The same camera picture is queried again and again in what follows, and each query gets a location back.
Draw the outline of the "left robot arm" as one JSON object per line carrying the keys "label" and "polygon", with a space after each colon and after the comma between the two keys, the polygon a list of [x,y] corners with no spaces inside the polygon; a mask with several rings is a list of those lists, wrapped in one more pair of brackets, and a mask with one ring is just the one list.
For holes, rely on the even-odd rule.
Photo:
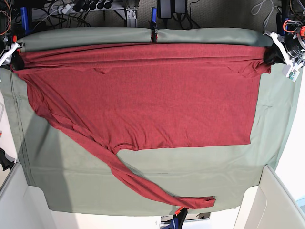
{"label": "left robot arm", "polygon": [[305,64],[305,2],[282,0],[276,16],[276,38],[279,45],[272,44],[264,54],[266,64]]}

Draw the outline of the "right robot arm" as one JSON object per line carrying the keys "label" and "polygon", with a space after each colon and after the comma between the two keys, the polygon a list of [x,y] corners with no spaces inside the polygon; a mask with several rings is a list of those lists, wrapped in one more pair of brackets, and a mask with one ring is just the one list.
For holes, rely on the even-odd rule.
{"label": "right robot arm", "polygon": [[21,41],[24,29],[17,18],[20,11],[12,0],[0,2],[0,67],[13,71],[24,68],[20,56],[25,44]]}

